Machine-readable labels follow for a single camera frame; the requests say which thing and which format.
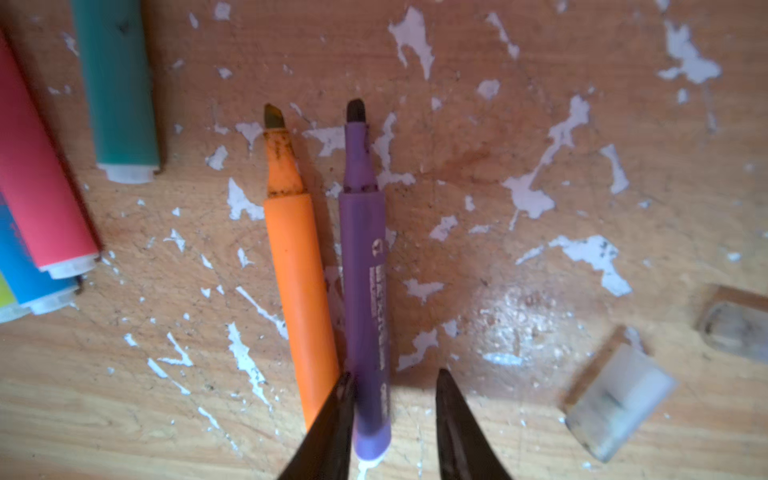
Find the purple marker pen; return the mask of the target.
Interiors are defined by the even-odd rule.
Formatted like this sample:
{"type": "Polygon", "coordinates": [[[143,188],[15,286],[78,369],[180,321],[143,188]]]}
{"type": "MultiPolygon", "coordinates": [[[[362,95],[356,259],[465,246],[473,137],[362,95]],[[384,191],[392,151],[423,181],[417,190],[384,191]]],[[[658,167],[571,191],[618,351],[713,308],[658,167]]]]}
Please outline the purple marker pen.
{"type": "Polygon", "coordinates": [[[347,105],[339,195],[347,367],[355,382],[353,446],[365,462],[391,442],[386,200],[371,160],[364,102],[347,105]]]}

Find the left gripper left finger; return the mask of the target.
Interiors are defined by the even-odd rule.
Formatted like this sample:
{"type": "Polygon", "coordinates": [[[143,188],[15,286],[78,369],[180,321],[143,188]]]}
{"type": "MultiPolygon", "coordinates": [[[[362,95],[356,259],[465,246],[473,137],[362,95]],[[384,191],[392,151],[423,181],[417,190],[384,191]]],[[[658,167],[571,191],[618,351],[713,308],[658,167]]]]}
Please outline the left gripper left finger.
{"type": "Polygon", "coordinates": [[[300,447],[278,479],[347,480],[354,404],[354,379],[346,372],[332,388],[300,447]]]}

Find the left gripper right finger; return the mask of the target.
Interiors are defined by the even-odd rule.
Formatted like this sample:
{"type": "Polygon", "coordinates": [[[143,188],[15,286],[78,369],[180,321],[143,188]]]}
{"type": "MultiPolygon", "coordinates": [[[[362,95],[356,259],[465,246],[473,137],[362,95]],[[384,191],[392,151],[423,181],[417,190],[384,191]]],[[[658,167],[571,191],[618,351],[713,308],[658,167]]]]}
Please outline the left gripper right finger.
{"type": "Polygon", "coordinates": [[[436,382],[436,437],[442,480],[512,479],[444,368],[436,382]]]}

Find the green marker pen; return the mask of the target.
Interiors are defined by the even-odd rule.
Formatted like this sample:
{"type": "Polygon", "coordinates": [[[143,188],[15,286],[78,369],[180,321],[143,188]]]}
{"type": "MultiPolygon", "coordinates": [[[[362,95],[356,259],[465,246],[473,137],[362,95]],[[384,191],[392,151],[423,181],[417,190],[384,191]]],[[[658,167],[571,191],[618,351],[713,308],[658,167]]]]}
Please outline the green marker pen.
{"type": "Polygon", "coordinates": [[[97,167],[120,184],[146,184],[160,170],[139,1],[73,1],[76,39],[97,167]]]}

